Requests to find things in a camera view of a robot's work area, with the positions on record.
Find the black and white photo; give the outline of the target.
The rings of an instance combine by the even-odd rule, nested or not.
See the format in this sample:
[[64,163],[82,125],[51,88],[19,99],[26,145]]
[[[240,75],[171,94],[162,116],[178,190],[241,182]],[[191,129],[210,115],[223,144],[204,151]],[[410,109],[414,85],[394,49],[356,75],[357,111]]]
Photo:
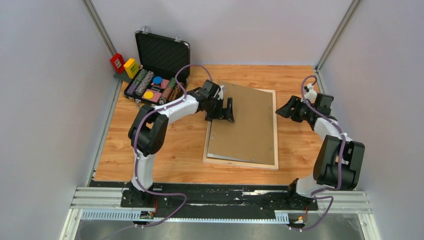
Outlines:
[[220,153],[218,150],[213,150],[209,145],[206,151],[206,157],[211,159],[227,160],[230,161],[232,158],[228,155]]

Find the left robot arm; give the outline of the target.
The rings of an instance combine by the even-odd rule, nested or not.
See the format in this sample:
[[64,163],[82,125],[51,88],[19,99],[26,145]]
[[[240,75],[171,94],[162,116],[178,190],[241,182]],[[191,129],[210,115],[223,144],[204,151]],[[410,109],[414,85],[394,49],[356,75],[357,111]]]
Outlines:
[[175,121],[205,112],[205,120],[235,122],[233,98],[224,98],[225,86],[206,80],[201,87],[183,91],[176,100],[159,106],[144,105],[128,131],[134,151],[134,174],[129,188],[133,199],[142,207],[153,201],[153,168],[156,154],[165,142],[168,126]]

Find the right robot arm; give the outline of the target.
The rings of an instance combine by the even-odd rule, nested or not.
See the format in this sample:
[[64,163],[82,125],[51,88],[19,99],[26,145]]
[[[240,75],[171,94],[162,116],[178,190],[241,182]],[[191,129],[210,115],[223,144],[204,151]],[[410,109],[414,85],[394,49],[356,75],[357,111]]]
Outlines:
[[333,96],[319,93],[311,103],[293,95],[275,112],[297,123],[306,121],[322,139],[312,174],[296,178],[288,186],[285,201],[292,209],[311,203],[315,194],[325,190],[352,191],[359,182],[365,145],[348,137],[331,116],[333,100]]

